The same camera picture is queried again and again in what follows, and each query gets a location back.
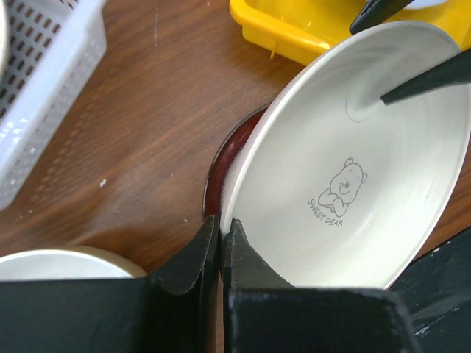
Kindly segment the white bear print plate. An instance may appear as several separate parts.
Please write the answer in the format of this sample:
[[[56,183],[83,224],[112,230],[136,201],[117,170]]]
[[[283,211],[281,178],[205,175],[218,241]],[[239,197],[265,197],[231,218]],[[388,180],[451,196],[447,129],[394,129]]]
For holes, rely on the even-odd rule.
[[[224,182],[220,230],[297,287],[387,288],[422,248],[470,141],[470,87],[385,105],[381,96],[458,54],[421,21],[344,40],[298,73]]]

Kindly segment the dark bottom plate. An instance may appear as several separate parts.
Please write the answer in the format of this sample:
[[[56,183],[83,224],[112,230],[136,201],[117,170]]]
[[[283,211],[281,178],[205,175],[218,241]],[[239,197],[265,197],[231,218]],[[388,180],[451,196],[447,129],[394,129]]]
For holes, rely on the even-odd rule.
[[[221,212],[222,188],[230,166],[244,147],[269,104],[239,121],[223,140],[208,170],[202,196],[202,219]]]

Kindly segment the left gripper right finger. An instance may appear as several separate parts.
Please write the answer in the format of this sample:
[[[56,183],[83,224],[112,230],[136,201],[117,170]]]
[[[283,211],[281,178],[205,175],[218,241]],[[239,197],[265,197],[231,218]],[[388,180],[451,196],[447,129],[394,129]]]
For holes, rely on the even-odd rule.
[[[234,219],[224,239],[225,352],[421,352],[406,306],[374,288],[296,288]]]

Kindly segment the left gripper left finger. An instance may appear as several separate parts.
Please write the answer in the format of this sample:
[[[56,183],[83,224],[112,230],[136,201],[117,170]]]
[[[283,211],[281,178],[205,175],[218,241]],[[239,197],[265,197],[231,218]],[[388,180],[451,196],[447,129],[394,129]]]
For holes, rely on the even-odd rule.
[[[3,352],[214,352],[219,218],[144,277],[1,284]]]

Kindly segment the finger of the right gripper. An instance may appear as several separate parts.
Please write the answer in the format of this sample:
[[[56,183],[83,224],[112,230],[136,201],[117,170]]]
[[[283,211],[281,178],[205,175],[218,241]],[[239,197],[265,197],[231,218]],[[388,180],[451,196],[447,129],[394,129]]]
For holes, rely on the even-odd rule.
[[[391,18],[403,10],[412,0],[369,0],[350,24],[349,31],[355,35]]]
[[[395,87],[380,99],[385,105],[390,105],[441,88],[469,83],[470,50],[466,49]]]

